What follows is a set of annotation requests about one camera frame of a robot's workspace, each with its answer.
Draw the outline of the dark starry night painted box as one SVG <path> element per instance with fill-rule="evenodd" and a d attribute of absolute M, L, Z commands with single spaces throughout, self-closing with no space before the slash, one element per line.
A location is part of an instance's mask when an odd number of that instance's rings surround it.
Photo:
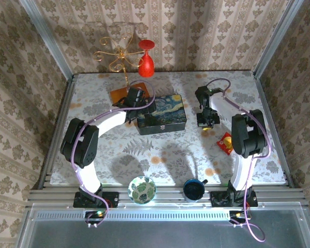
<path fill-rule="evenodd" d="M 145 116 L 137 118 L 137 129 L 140 135 L 160 134 L 183 131 L 187 122 L 181 95 L 168 95 L 155 98 L 156 111 L 153 115 L 153 126 L 146 127 Z"/>

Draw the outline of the red snack packet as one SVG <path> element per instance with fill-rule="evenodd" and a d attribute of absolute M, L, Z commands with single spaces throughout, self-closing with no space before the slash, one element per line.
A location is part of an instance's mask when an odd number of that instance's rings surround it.
<path fill-rule="evenodd" d="M 222 151 L 224 151 L 229 156 L 233 151 L 233 143 L 231 135 L 228 132 L 226 132 L 223 135 L 223 137 L 219 141 L 217 141 L 217 145 Z"/>

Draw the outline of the red wine glass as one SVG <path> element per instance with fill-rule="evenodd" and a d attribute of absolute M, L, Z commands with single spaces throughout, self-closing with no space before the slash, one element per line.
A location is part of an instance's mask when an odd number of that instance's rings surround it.
<path fill-rule="evenodd" d="M 151 40 L 145 39 L 141 40 L 138 46 L 144 51 L 144 55 L 139 61 L 138 73 L 144 78 L 150 78 L 154 74 L 154 62 L 149 55 L 149 51 L 154 48 L 155 43 Z"/>

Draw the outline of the floral patterned tablecloth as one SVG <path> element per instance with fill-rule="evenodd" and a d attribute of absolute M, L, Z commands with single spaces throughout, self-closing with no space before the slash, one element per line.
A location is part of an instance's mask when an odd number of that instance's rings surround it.
<path fill-rule="evenodd" d="M 112 105 L 110 91 L 121 88 L 124 76 L 113 74 L 76 75 L 75 87 L 62 137 L 72 118 L 88 121 L 108 111 Z M 99 180 L 105 184 L 128 185 L 136 176 L 149 176 L 157 185 L 183 185 L 190 178 L 207 179 L 210 184 L 226 184 L 233 174 L 234 155 L 228 156 L 216 144 L 230 123 L 222 120 L 208 137 L 202 137 L 197 127 L 196 113 L 200 112 L 194 95 L 196 89 L 216 78 L 227 78 L 231 86 L 226 96 L 246 110 L 264 108 L 250 71 L 157 72 L 149 81 L 157 96 L 182 96 L 187 116 L 185 130 L 141 136 L 136 123 L 115 127 L 100 137 L 95 159 Z M 286 184 L 284 171 L 272 143 L 271 156 L 258 159 L 253 184 Z M 58 150 L 53 164 L 50 184 L 73 185 L 78 180 L 71 165 Z"/>

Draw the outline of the dark blue mug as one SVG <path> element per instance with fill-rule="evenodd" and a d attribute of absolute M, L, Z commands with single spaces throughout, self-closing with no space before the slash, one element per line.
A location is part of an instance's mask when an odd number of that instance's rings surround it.
<path fill-rule="evenodd" d="M 208 180 L 199 181 L 198 179 L 189 179 L 183 185 L 183 196 L 187 202 L 194 203 L 202 199 L 205 193 L 205 184 Z"/>

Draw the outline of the green leaf patterned bowl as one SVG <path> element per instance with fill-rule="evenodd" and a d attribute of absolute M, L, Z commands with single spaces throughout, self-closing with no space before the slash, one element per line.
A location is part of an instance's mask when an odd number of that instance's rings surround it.
<path fill-rule="evenodd" d="M 154 199 L 157 187 L 150 177 L 138 176 L 129 183 L 127 192 L 132 202 L 144 205 Z"/>

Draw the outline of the perforated metal strip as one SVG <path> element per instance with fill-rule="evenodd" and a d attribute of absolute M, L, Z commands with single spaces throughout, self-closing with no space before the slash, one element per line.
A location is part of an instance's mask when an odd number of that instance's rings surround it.
<path fill-rule="evenodd" d="M 37 221 L 67 220 L 84 221 L 85 212 L 80 211 L 39 211 L 34 217 Z M 170 211 L 109 211 L 108 221 L 228 221 L 229 210 L 170 210 Z"/>

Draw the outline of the small controller board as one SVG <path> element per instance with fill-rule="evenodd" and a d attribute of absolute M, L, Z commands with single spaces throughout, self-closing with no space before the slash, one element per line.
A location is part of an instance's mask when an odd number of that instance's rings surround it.
<path fill-rule="evenodd" d="M 88 228 L 97 228 L 106 218 L 107 210 L 86 211 L 84 221 Z"/>
<path fill-rule="evenodd" d="M 252 217 L 251 212 L 247 211 L 229 211 L 229 222 L 233 225 L 244 226 L 246 225 L 246 220 L 250 220 Z"/>

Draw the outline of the grey metal shelf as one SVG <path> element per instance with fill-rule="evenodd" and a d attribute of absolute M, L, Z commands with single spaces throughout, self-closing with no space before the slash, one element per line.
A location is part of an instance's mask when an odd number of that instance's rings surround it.
<path fill-rule="evenodd" d="M 82 221 L 40 221 L 18 248 L 310 248 L 295 223 L 260 223 L 264 243 L 229 222 L 111 222 L 88 228 Z"/>

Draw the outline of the aluminium side rail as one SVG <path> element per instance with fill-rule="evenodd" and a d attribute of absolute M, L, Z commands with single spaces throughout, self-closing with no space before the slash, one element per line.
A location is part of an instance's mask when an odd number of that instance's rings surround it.
<path fill-rule="evenodd" d="M 52 171 L 53 164 L 57 156 L 57 152 L 60 148 L 60 139 L 66 123 L 67 114 L 69 112 L 68 108 L 73 95 L 76 78 L 77 76 L 73 74 L 72 77 L 67 81 L 67 87 L 58 112 L 57 121 L 55 124 L 55 129 L 51 139 L 50 147 L 44 160 L 44 164 L 39 176 L 38 184 L 36 187 L 37 190 L 43 189 L 46 176 Z"/>
<path fill-rule="evenodd" d="M 280 142 L 280 138 L 279 138 L 278 133 L 276 131 L 276 127 L 275 127 L 275 124 L 274 124 L 274 121 L 273 121 L 273 118 L 271 115 L 271 111 L 270 111 L 270 108 L 269 108 L 269 105 L 268 105 L 268 102 L 266 99 L 266 95 L 265 95 L 264 90 L 262 88 L 261 81 L 257 77 L 254 77 L 254 79 L 256 81 L 256 87 L 257 87 L 257 90 L 258 90 L 258 93 L 259 93 L 259 96 L 260 96 L 260 99 L 261 99 L 261 102 L 263 105 L 263 109 L 265 111 L 265 116 L 266 116 L 266 119 L 268 121 L 269 130 L 270 130 L 271 135 L 272 135 L 272 139 L 273 139 L 274 147 L 275 147 L 277 155 L 278 155 L 278 159 L 279 159 L 279 161 L 281 163 L 281 167 L 284 171 L 284 175 L 285 175 L 287 185 L 290 188 L 295 188 L 295 184 L 293 182 L 293 179 L 292 179 L 292 176 L 290 173 L 290 169 L 289 169 L 289 166 L 288 166 L 287 161 L 286 161 L 286 157 L 285 157 L 285 154 L 284 154 L 281 142 Z"/>

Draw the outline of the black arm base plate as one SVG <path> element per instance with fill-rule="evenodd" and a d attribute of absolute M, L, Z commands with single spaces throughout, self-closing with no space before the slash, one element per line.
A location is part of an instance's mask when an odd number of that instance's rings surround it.
<path fill-rule="evenodd" d="M 118 192 L 103 192 L 102 198 L 107 202 L 109 208 L 118 207 Z M 99 198 L 76 192 L 73 201 L 73 208 L 105 208 L 105 203 Z"/>
<path fill-rule="evenodd" d="M 212 207 L 243 207 L 244 191 L 228 193 L 227 191 L 210 192 Z M 246 202 L 249 207 L 257 207 L 258 200 L 255 191 L 248 191 Z"/>

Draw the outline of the aluminium front rail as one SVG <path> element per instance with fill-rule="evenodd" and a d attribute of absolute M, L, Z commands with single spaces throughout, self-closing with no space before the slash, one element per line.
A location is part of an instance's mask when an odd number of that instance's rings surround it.
<path fill-rule="evenodd" d="M 205 194 L 198 204 L 210 205 L 210 192 L 223 191 L 225 187 L 219 185 L 210 185 L 205 187 Z M 260 206 L 265 206 L 266 203 L 288 203 L 298 202 L 301 206 L 308 206 L 304 193 L 301 189 L 290 188 L 286 185 L 255 185 L 253 190 L 256 193 L 257 201 Z M 41 190 L 31 190 L 29 193 L 26 205 L 34 204 L 58 204 L 60 206 L 70 207 L 73 205 L 74 195 L 78 191 L 78 187 L 73 186 L 48 186 Z M 127 187 L 106 186 L 104 192 L 119 193 L 119 207 L 129 206 L 132 204 L 128 196 Z M 151 201 L 155 205 L 165 204 L 186 204 L 182 195 L 182 187 L 165 187 L 157 186 L 157 192 L 154 199 Z"/>

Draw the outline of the aluminium frame post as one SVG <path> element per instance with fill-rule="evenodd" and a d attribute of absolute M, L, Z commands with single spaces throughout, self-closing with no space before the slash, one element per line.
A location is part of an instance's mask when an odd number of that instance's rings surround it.
<path fill-rule="evenodd" d="M 46 47 L 49 49 L 62 74 L 65 76 L 67 81 L 72 80 L 74 73 L 70 69 L 67 60 L 65 59 L 64 54 L 59 48 L 58 42 L 54 37 L 54 33 L 51 31 L 49 24 L 41 14 L 35 0 L 19 1 L 25 9 L 27 15 L 30 17 L 30 20 L 34 24 L 36 30 L 40 34 Z"/>
<path fill-rule="evenodd" d="M 255 69 L 253 71 L 253 75 L 255 79 L 260 79 L 261 75 L 265 71 L 268 63 L 273 57 L 276 49 L 278 48 L 280 42 L 283 40 L 288 28 L 293 22 L 296 14 L 301 8 L 304 0 L 289 0 L 288 4 L 281 15 L 268 44 L 266 45 Z"/>

